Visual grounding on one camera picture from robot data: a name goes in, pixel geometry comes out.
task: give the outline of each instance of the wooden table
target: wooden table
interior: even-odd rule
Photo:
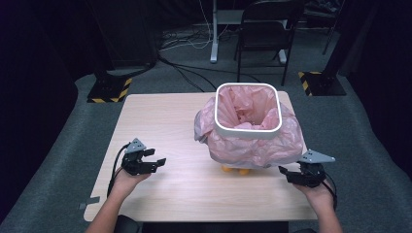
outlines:
[[[92,221],[106,200],[116,155],[134,138],[155,149],[144,161],[164,157],[167,161],[138,184],[120,215],[144,222],[316,219],[304,195],[277,167],[252,170],[247,176],[226,173],[210,158],[207,146],[194,141],[194,117],[214,96],[213,92],[129,95],[90,195],[99,196],[100,202],[86,207],[85,220]],[[286,92],[279,91],[279,98],[292,110]],[[296,163],[285,167],[298,171]]]

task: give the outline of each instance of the person's arm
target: person's arm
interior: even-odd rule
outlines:
[[[313,188],[296,184],[294,186],[305,194],[309,204],[315,211],[319,221],[320,233],[343,232],[333,209],[333,197],[323,184]]]
[[[124,199],[133,191],[137,183],[148,178],[151,174],[131,176],[124,170],[118,170],[110,195],[94,220],[88,226],[86,233],[113,233],[118,219],[119,210]]]

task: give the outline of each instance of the wrist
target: wrist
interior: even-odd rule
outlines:
[[[318,218],[323,218],[323,217],[331,217],[335,216],[336,213],[332,207],[324,207],[318,210],[315,210],[315,214]]]
[[[112,190],[110,195],[107,197],[108,200],[113,202],[120,202],[122,203],[127,196],[124,196],[122,193]]]

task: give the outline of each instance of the gray carpet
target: gray carpet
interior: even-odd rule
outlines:
[[[307,97],[303,91],[297,72],[322,71],[337,37],[335,34],[323,56],[325,31],[299,30],[285,86],[280,86],[282,69],[275,75],[256,77],[290,95],[308,148],[336,157],[335,163],[325,167],[337,184],[337,214],[345,232],[412,232],[412,183],[376,139],[347,80],[338,78],[346,96]],[[233,36],[220,43],[217,64],[209,62],[211,44],[199,50],[184,46],[160,54],[179,64],[234,72],[236,40]],[[236,80],[234,73],[193,71],[215,86]],[[204,91],[215,90],[200,77],[186,74]],[[83,232],[88,226],[84,210],[78,207],[91,193],[123,105],[87,103],[94,81],[95,77],[89,75],[76,82],[79,98],[75,109],[41,168],[1,224],[0,232]],[[255,80],[242,76],[242,82]],[[171,66],[158,62],[152,70],[133,79],[127,94],[198,91]],[[290,223],[291,232],[307,227],[316,230],[317,222]]]

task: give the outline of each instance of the human hand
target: human hand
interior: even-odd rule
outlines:
[[[134,190],[137,183],[142,182],[147,179],[151,174],[143,174],[132,176],[124,171],[122,168],[119,168],[116,171],[115,183],[113,185],[110,196],[116,196],[120,199],[125,199],[130,193]]]
[[[327,180],[325,180],[325,184],[330,187],[330,184]],[[333,196],[324,184],[321,183],[316,187],[308,187],[298,184],[294,184],[293,186],[303,192],[303,194],[305,194],[316,215],[319,216],[323,213],[334,211]]]

